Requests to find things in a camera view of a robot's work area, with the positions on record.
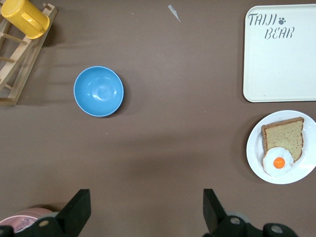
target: white tray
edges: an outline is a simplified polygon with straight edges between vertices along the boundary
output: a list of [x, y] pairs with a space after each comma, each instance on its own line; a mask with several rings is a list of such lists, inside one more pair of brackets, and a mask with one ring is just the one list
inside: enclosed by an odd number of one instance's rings
[[316, 4], [251, 8], [244, 44], [248, 101], [316, 100]]

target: paper scrap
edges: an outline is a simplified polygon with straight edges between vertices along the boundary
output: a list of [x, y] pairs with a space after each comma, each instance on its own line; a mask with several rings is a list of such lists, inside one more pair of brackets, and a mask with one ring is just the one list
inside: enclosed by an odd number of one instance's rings
[[170, 4], [168, 7], [169, 7], [170, 11], [172, 12], [172, 14], [178, 19], [178, 21], [180, 21], [178, 14], [177, 14], [177, 11]]

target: wooden rack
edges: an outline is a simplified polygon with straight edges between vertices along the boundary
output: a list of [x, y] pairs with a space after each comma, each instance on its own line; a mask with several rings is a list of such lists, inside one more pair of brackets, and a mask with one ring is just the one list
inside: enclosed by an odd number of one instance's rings
[[[4, 87], [10, 90], [7, 97], [0, 97], [0, 105], [16, 105], [55, 19], [57, 9], [51, 4], [44, 3], [43, 6], [45, 7], [43, 14], [49, 17], [50, 24], [45, 34], [37, 39], [29, 39], [26, 36], [23, 39], [19, 39], [9, 35], [11, 23], [0, 15], [0, 53], [5, 40], [19, 43], [10, 57], [0, 56], [0, 60], [6, 62], [0, 70], [0, 91]], [[13, 85], [8, 84], [9, 80], [13, 81]]]

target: fried egg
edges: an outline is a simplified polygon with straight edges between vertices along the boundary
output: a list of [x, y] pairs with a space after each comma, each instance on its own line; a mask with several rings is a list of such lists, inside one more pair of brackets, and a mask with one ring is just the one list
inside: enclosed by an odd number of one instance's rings
[[279, 177], [287, 173], [294, 163], [291, 153], [283, 147], [269, 149], [263, 158], [264, 171], [273, 176]]

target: bread slice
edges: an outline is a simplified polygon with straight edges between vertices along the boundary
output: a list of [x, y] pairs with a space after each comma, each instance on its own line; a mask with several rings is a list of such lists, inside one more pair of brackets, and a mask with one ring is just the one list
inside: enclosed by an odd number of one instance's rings
[[291, 118], [261, 127], [265, 154], [272, 147], [283, 147], [290, 151], [294, 162], [302, 155], [304, 118]]

